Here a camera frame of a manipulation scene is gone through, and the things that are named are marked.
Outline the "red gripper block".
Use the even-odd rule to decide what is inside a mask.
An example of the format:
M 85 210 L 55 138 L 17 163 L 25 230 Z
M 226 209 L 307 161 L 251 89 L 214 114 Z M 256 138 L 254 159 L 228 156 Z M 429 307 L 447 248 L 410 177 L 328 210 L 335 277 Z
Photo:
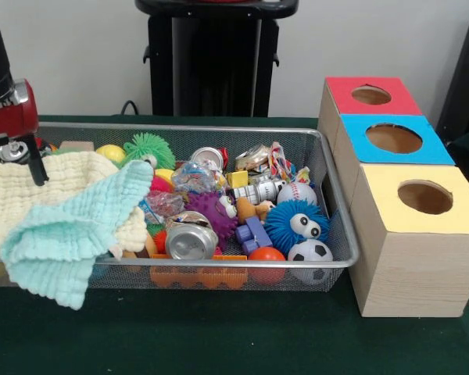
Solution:
M 41 154 L 33 133 L 39 126 L 38 111 L 32 87 L 27 80 L 17 80 L 11 96 L 0 103 L 0 136 L 23 137 L 30 159 L 28 166 L 34 183 L 43 186 L 48 181 Z

